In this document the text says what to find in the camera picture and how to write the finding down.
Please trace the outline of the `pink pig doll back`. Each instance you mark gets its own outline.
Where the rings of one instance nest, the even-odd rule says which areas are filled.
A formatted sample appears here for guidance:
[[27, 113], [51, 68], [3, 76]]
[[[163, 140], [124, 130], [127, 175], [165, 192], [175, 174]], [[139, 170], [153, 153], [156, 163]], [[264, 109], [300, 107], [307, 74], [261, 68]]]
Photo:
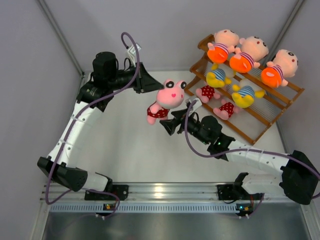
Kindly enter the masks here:
[[183, 103], [186, 86], [187, 83], [183, 80], [175, 83], [167, 79], [164, 88], [157, 92], [155, 102], [147, 108], [148, 124], [154, 125], [157, 120], [167, 120], [169, 111]]

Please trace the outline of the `pink pig doll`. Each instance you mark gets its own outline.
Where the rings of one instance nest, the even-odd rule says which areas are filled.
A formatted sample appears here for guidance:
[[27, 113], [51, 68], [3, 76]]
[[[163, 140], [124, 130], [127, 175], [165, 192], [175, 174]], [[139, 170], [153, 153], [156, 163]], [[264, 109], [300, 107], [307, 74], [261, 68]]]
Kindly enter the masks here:
[[221, 100], [221, 106], [215, 107], [213, 113], [220, 119], [227, 121], [234, 113], [238, 114], [242, 109], [232, 101]]
[[187, 83], [183, 80], [175, 83], [167, 79], [164, 88], [157, 92], [155, 102], [147, 108], [148, 124], [154, 125], [157, 120], [167, 120], [169, 111], [183, 103], [186, 86]]

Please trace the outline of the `pink pig doll facing up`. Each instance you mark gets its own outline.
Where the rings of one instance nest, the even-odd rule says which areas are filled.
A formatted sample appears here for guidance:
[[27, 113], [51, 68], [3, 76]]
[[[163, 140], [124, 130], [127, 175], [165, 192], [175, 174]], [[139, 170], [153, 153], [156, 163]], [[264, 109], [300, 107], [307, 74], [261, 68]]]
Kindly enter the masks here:
[[202, 103], [208, 103], [212, 98], [218, 100], [221, 95], [215, 90], [215, 88], [205, 85], [195, 90], [195, 95], [201, 100]]

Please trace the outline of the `pink pig doll front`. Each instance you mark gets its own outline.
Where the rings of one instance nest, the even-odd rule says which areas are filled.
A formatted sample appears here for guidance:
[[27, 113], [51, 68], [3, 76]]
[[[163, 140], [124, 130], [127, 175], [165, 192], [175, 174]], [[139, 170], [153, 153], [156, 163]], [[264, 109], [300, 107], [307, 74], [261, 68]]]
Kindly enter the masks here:
[[221, 100], [221, 106], [215, 107], [213, 113], [220, 119], [227, 121], [234, 113], [238, 114], [242, 109], [232, 101]]

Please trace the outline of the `yellow doll blue striped front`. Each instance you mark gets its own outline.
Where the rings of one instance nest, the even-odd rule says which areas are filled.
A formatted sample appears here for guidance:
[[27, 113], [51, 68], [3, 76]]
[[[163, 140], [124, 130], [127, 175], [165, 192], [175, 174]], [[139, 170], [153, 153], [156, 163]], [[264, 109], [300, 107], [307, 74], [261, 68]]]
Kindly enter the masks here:
[[232, 83], [236, 72], [229, 66], [214, 63], [206, 74], [206, 83], [213, 88], [223, 88]]

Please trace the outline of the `yellow doll blue striped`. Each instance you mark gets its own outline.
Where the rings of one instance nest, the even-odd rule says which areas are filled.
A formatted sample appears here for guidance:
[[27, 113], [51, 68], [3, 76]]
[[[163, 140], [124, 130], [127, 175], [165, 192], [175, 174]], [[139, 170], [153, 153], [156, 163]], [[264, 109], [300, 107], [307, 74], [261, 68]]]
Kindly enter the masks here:
[[206, 83], [213, 88], [223, 88], [232, 83], [236, 72], [229, 66], [214, 63], [206, 74]]
[[238, 84], [234, 84], [232, 90], [232, 100], [242, 109], [250, 107], [255, 102], [256, 98], [263, 98], [266, 94], [266, 91], [263, 88], [247, 78], [243, 78]]

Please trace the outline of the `large boy doll orange shorts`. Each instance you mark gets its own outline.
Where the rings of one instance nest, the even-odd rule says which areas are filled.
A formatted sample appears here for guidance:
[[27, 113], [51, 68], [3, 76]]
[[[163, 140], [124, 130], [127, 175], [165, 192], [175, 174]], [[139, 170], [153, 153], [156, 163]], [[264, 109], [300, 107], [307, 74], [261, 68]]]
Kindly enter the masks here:
[[230, 29], [223, 29], [214, 34], [214, 43], [208, 42], [207, 56], [216, 64], [223, 64], [230, 53], [235, 51], [235, 47], [240, 41], [240, 37]]

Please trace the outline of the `boy doll orange shorts front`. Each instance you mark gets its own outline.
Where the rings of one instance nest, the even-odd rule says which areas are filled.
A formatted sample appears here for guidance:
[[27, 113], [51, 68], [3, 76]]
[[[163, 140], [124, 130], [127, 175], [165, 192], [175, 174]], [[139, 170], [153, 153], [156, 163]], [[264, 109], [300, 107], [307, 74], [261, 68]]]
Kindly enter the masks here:
[[299, 61], [297, 56], [286, 49], [280, 49], [272, 61], [266, 63], [266, 68], [261, 72], [261, 82], [270, 88], [285, 87], [287, 78], [292, 78]]

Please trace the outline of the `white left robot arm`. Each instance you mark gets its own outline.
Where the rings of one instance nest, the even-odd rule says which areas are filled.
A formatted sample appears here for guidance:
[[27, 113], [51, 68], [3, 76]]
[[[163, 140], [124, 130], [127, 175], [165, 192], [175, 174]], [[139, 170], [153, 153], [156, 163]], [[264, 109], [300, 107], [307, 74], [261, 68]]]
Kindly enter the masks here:
[[89, 81], [79, 90], [65, 130], [48, 156], [39, 158], [37, 166], [48, 178], [74, 192], [95, 190], [97, 196], [107, 200], [113, 194], [112, 180], [78, 168], [88, 134], [110, 102], [105, 97], [125, 85], [138, 94], [158, 91], [164, 86], [146, 71], [142, 63], [138, 65], [139, 73], [135, 73], [134, 65], [127, 70], [120, 70], [116, 55], [109, 51], [98, 53], [92, 65], [93, 72]]

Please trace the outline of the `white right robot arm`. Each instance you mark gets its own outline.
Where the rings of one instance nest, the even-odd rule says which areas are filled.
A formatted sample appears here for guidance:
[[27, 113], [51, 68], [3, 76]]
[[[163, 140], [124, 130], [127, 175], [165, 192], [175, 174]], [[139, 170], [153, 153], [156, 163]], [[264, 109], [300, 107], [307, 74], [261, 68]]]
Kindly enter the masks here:
[[196, 112], [186, 109], [174, 111], [172, 119], [160, 124], [169, 135], [193, 136], [207, 145], [207, 158], [222, 159], [229, 163], [246, 165], [263, 172], [252, 174], [241, 172], [233, 182], [233, 192], [240, 199], [248, 195], [284, 195], [290, 200], [308, 205], [319, 195], [315, 193], [320, 173], [305, 153], [278, 153], [249, 147], [222, 132], [222, 125], [212, 115], [202, 119]]

